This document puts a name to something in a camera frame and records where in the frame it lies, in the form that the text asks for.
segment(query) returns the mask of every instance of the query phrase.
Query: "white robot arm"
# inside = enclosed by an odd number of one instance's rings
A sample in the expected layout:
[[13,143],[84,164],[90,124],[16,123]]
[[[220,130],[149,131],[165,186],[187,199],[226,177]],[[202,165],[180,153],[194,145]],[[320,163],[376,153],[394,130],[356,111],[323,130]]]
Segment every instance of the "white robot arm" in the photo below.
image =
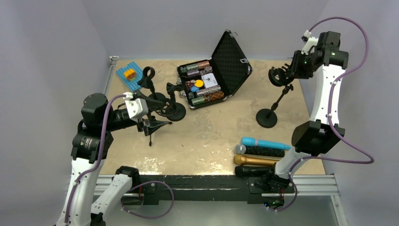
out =
[[156,121],[152,117],[150,120],[142,118],[151,109],[156,109],[157,106],[162,108],[161,101],[146,100],[144,99],[146,97],[141,96],[139,92],[127,92],[122,96],[126,108],[112,111],[111,107],[102,152],[100,152],[100,136],[108,100],[104,94],[100,93],[92,94],[84,100],[81,111],[83,120],[72,142],[72,172],[68,193],[56,226],[102,226],[109,211],[120,201],[123,194],[132,186],[140,184],[138,170],[122,166],[116,171],[112,183],[104,193],[92,203],[98,175],[113,141],[111,131],[137,125],[138,130],[144,131],[148,136],[158,128],[171,124],[169,121]]
[[270,177],[269,185],[276,190],[289,184],[289,174],[294,174],[306,162],[307,159],[304,160],[303,157],[326,153],[339,141],[331,131],[327,120],[328,99],[332,85],[335,85],[331,106],[332,122],[338,132],[344,135],[344,129],[338,127],[341,81],[334,83],[334,80],[345,72],[348,64],[348,53],[339,50],[340,34],[324,32],[319,38],[315,38],[306,31],[302,39],[306,42],[305,46],[294,53],[285,78],[275,78],[276,69],[269,71],[271,82],[278,86],[286,86],[296,78],[316,77],[317,80],[315,101],[309,121],[294,130],[293,147],[282,160],[276,163],[274,175]]

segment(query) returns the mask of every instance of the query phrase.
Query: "blue chip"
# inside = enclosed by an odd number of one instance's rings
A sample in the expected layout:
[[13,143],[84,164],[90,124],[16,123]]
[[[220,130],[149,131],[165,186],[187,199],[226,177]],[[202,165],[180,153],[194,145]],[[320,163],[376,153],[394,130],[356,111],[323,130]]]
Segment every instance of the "blue chip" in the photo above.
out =
[[199,90],[199,88],[198,87],[196,87],[196,86],[193,86],[193,87],[191,87],[191,92],[195,92],[195,91],[198,91]]

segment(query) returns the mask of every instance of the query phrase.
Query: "blue microphone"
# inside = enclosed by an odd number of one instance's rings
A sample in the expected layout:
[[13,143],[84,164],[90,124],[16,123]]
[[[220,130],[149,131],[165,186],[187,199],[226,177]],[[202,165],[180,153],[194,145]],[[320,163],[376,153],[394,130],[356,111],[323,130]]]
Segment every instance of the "blue microphone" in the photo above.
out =
[[282,143],[276,143],[266,140],[258,140],[252,137],[243,137],[241,143],[245,146],[255,146],[255,147],[269,147],[277,149],[290,149],[291,146]]

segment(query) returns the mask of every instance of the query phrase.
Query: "beige table surface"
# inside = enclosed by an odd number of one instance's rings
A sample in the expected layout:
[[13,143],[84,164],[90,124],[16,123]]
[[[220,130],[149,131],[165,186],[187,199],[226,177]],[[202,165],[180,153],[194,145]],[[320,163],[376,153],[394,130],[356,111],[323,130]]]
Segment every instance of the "beige table surface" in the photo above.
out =
[[[116,70],[126,66],[132,60],[119,60]],[[176,66],[195,60],[136,60],[142,69],[151,66],[156,74],[153,79],[157,92],[166,94],[166,83],[176,83]],[[149,137],[137,132],[136,127],[122,129],[112,133],[111,145],[101,174],[114,174],[121,165],[136,167],[141,174],[185,174],[185,175],[232,175],[234,172],[234,147],[242,137],[255,137],[269,141],[291,144],[294,128],[308,121],[301,87],[294,81],[294,91],[290,91],[279,104],[276,114],[277,125],[265,129],[256,122],[255,115],[262,108],[270,106],[280,96],[282,88],[273,86],[268,79],[268,70],[280,67],[284,61],[251,60],[254,72],[238,92],[228,100],[190,110],[184,98],[176,93],[177,102],[186,109],[186,117],[172,125],[166,125],[153,135],[153,144],[149,147]],[[114,74],[108,99],[129,91],[125,84]],[[150,91],[141,89],[149,95]],[[118,99],[113,107],[123,102]],[[156,116],[157,120],[167,121]],[[309,160],[297,174],[325,174],[322,162]]]

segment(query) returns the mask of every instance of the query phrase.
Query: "black microphone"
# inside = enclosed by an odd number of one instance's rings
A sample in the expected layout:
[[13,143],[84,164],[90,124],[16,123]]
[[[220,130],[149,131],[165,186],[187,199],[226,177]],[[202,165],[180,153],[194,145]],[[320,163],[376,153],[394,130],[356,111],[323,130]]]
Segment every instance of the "black microphone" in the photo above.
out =
[[236,154],[253,154],[271,157],[284,157],[286,154],[282,149],[269,148],[269,147],[252,147],[245,145],[236,145]]
[[271,168],[265,166],[236,166],[234,169],[238,177],[260,177],[267,173],[271,173]]

